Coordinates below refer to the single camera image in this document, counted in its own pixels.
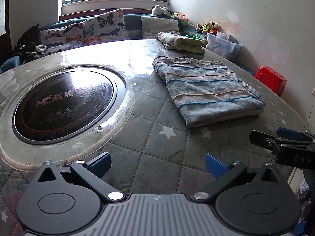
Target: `black glass cooktop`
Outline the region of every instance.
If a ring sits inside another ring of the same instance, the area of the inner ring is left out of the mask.
[[[22,99],[15,133],[30,143],[55,143],[90,127],[112,105],[114,86],[93,71],[70,71],[46,79]]]

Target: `panda plush toy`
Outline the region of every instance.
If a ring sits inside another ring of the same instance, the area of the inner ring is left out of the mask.
[[[152,7],[152,14],[155,16],[163,16],[163,17],[172,16],[172,12],[168,9],[168,7],[161,8],[161,6],[157,4]]]

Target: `blue sofa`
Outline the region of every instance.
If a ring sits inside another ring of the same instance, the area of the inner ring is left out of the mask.
[[[124,14],[125,26],[126,26],[126,30],[127,30],[128,37],[130,40],[142,39],[142,34],[141,34],[141,31],[142,31],[141,17],[142,16],[162,18],[160,16],[155,16],[152,14]],[[61,28],[61,27],[71,25],[73,23],[81,23],[84,20],[87,20],[89,18],[91,18],[91,17],[75,18],[75,19],[60,21],[58,23],[42,27],[39,29],[39,31],[43,31],[46,29],[53,29],[53,28]],[[177,20],[179,31],[182,34],[183,24],[180,24],[180,22],[182,22],[180,19],[172,18],[172,17],[163,17],[163,18],[169,18],[169,19]],[[23,61],[19,56],[12,57],[2,64],[2,66],[0,67],[0,73],[4,73],[4,72],[6,72],[6,71],[8,71],[14,67],[18,67],[18,66],[22,65],[22,63],[23,63]]]

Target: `yellow folded cloth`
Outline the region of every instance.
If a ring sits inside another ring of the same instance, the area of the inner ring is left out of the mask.
[[[166,32],[159,33],[157,35],[157,39],[159,39],[163,43],[168,43],[174,46],[178,50],[201,54],[204,54],[206,52],[201,47],[206,47],[206,45],[208,44],[207,40],[196,40]]]

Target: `red plastic stool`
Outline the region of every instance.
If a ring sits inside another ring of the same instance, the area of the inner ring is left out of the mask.
[[[285,79],[281,74],[267,66],[261,66],[257,71],[255,78],[265,84],[278,96],[281,96],[287,83],[287,79]]]

